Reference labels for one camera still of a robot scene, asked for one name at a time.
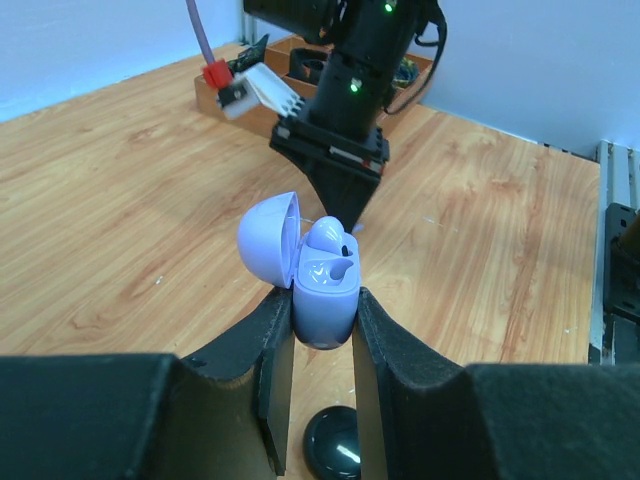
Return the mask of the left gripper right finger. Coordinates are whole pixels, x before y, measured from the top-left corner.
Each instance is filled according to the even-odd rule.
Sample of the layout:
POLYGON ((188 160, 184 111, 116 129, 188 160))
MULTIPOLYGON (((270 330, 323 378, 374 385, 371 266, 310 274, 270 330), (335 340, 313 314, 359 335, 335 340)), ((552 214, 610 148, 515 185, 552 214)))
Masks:
POLYGON ((368 290, 352 334, 366 479, 635 479, 637 365, 459 366, 368 290))

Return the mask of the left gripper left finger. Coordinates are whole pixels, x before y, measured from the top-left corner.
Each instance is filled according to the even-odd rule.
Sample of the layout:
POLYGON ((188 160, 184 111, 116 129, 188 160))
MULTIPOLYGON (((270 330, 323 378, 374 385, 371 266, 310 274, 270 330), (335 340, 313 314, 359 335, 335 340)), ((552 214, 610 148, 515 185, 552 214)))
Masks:
POLYGON ((274 479, 286 469, 292 294, 186 357, 5 356, 5 479, 274 479))

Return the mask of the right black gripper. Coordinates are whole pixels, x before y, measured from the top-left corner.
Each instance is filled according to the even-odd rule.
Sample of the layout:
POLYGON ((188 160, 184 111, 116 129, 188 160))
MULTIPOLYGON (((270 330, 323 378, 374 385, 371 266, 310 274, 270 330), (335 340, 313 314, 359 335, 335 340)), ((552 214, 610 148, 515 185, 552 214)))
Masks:
POLYGON ((390 157, 388 140, 374 126, 364 139, 352 139, 317 125, 309 112, 281 117, 271 135, 271 147, 303 156, 294 161, 306 175, 327 215, 351 233, 381 180, 390 157), (337 157, 313 158, 312 153, 337 157))

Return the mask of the purple charging case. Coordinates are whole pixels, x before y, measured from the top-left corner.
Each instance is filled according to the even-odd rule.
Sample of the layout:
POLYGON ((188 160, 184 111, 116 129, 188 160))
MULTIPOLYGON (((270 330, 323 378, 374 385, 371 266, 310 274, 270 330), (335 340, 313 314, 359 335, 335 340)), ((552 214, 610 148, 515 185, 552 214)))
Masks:
POLYGON ((350 234, 354 254, 341 257, 309 248, 307 233, 301 232, 298 196, 291 191, 244 214, 237 249, 254 276, 293 291, 293 329, 299 341, 331 350, 347 341, 354 326, 361 287, 359 246, 350 234))

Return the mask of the black earbud charging case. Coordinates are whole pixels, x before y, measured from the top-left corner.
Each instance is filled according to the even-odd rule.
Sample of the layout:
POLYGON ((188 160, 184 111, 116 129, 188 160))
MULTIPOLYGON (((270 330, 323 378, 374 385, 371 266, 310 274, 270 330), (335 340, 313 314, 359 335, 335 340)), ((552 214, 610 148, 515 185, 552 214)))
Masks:
POLYGON ((356 410, 335 405, 315 414, 304 431, 303 455, 315 479, 360 479, 356 410))

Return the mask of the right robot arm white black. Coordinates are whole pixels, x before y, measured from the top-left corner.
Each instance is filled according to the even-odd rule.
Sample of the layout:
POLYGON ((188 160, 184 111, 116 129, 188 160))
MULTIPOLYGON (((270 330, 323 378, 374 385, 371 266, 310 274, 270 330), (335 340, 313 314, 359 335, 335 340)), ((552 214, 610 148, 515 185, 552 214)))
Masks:
POLYGON ((377 189, 389 143, 377 125, 410 44, 428 24, 442 51, 447 23, 435 1, 246 1, 244 11, 332 50, 311 99, 282 113, 270 146, 309 179, 326 213, 351 231, 377 189))

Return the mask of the rolled black tie centre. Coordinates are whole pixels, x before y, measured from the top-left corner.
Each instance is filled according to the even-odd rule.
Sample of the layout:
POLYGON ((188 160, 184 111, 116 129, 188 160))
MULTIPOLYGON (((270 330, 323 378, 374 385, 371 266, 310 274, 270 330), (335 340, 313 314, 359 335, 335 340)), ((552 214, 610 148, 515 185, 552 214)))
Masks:
POLYGON ((328 58, 329 54, 325 51, 295 48, 290 52, 288 76, 317 85, 328 58))

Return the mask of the rolled blue yellow tie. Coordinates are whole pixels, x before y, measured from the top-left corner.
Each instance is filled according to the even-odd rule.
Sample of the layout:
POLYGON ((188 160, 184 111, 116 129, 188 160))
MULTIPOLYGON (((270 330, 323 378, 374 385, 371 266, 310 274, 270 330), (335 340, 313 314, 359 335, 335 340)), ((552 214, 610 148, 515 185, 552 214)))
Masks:
POLYGON ((413 85, 421 74, 423 67, 414 57, 406 55, 397 67, 392 86, 395 89, 406 89, 413 85))

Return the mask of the rolled dark tie top left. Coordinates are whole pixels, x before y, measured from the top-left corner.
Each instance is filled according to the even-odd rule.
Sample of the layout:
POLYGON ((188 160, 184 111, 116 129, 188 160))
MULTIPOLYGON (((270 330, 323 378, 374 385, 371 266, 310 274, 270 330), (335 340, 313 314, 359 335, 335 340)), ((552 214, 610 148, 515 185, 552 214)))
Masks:
POLYGON ((240 52, 235 59, 228 61, 227 64, 232 74, 244 72, 255 64, 263 62, 268 41, 269 35, 265 34, 257 43, 240 52))

